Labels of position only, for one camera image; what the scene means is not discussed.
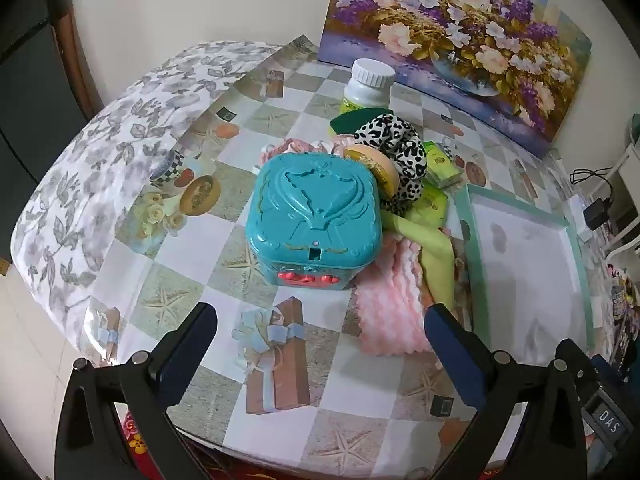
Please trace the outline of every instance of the white power strip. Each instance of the white power strip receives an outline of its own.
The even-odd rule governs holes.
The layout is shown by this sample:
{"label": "white power strip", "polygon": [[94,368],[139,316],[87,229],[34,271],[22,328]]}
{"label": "white power strip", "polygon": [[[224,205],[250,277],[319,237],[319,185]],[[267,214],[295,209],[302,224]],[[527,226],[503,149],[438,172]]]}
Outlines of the white power strip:
{"label": "white power strip", "polygon": [[584,220],[584,210],[586,207],[587,205],[584,203],[584,200],[578,195],[573,195],[569,199],[569,209],[571,210],[571,215],[574,217],[575,231],[583,242],[593,237],[593,231],[587,227],[587,222]]}

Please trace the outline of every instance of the green-edged tray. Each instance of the green-edged tray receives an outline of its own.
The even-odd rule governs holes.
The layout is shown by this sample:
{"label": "green-edged tray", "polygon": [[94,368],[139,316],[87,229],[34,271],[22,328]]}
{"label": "green-edged tray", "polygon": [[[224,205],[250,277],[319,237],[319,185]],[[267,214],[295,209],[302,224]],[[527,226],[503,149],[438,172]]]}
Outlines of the green-edged tray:
{"label": "green-edged tray", "polygon": [[454,200],[465,241],[473,330],[484,344],[520,362],[543,365],[566,337],[593,349],[591,297],[572,225],[473,184]]}

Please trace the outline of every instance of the canvas painting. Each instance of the canvas painting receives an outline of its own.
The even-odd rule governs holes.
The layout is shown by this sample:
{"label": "canvas painting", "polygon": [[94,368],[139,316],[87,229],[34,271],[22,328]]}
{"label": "canvas painting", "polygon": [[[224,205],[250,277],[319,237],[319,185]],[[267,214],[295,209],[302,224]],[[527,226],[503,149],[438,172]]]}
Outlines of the canvas painting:
{"label": "canvas painting", "polygon": [[548,0],[331,0],[318,58],[360,57],[543,156],[584,75],[591,41]]}

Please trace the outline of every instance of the teal box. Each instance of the teal box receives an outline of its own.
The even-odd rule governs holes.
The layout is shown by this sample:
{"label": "teal box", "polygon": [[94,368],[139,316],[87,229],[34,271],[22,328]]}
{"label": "teal box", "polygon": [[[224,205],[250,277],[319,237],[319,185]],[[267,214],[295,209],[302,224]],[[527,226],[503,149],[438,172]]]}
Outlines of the teal box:
{"label": "teal box", "polygon": [[267,282],[342,289],[380,252],[375,178],[338,156],[277,155],[255,183],[246,238]]}

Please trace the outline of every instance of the plastic bottle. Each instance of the plastic bottle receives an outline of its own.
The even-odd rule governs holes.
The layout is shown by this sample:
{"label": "plastic bottle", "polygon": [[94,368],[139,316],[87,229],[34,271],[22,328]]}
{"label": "plastic bottle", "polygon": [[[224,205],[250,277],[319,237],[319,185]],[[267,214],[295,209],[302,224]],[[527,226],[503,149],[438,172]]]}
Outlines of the plastic bottle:
{"label": "plastic bottle", "polygon": [[340,113],[359,108],[388,108],[395,78],[396,71],[388,64],[375,59],[357,59],[344,89]]}

